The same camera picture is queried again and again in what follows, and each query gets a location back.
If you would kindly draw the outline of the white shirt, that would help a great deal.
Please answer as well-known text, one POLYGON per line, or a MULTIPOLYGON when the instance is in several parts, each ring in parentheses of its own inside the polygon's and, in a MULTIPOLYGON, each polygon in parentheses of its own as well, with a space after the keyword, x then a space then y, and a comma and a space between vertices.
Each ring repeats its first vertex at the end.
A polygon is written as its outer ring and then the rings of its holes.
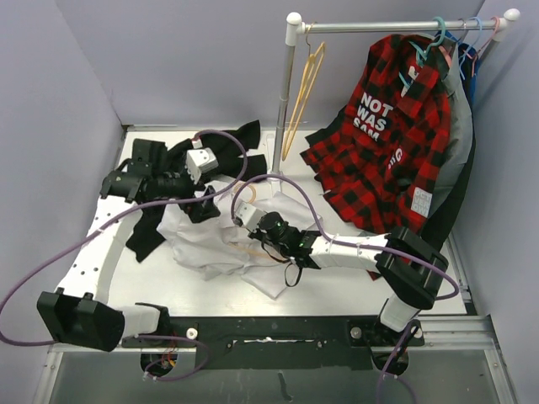
MULTIPOLYGON (((179 205, 167 205, 157 231, 172 249, 178 265, 198 272, 203 280, 236 274, 270 299, 276 300, 286 289, 287 264, 277 263, 248 232, 232 223, 232 197, 240 183, 216 197, 218 217, 192 223, 179 205)), ((261 185, 249 185, 236 203, 245 200, 266 212, 277 211, 283 219, 300 229, 315 230, 312 212, 304 204, 278 191, 269 198, 257 196, 261 185)))

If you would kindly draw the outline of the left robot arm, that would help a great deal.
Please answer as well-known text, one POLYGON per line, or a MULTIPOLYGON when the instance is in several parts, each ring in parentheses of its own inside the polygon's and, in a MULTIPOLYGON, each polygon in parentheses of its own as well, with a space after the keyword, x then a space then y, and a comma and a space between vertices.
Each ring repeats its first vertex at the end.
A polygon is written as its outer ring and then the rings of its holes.
POLYGON ((102 182, 98 209, 86 242, 72 267, 53 292, 37 301, 46 328, 57 343, 105 352, 124 339, 142 335, 151 345, 165 344, 171 336, 168 310, 151 303, 110 307, 109 290, 117 263, 133 226, 141 218, 131 207, 154 200, 187 199, 191 219, 201 222, 215 215, 210 201, 195 201, 202 177, 216 168, 214 152, 201 144, 189 149, 171 167, 161 141, 136 139, 131 156, 102 182))

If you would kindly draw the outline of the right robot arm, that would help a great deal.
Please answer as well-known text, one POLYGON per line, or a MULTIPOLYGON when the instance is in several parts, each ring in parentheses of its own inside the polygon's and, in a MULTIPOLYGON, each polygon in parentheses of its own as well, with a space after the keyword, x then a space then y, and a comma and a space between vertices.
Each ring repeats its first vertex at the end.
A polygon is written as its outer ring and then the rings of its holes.
POLYGON ((353 268, 380 275, 392 289, 375 323, 377 338, 386 344, 402 338, 408 323, 433 307, 448 267, 439 251, 405 227, 373 237, 324 237, 291 226, 277 212, 263 211, 243 226, 299 274, 305 268, 353 268))

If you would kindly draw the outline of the beige plastic hanger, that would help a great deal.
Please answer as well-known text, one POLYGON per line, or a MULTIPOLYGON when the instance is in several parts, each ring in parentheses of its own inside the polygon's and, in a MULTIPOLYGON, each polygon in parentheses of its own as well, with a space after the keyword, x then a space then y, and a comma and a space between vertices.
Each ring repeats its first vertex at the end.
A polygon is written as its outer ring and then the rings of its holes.
POLYGON ((242 198, 240 190, 242 185, 242 183, 234 185, 219 199, 225 244, 247 254, 249 260, 270 260, 261 242, 255 238, 258 224, 266 211, 258 205, 254 186, 248 185, 248 198, 242 198))

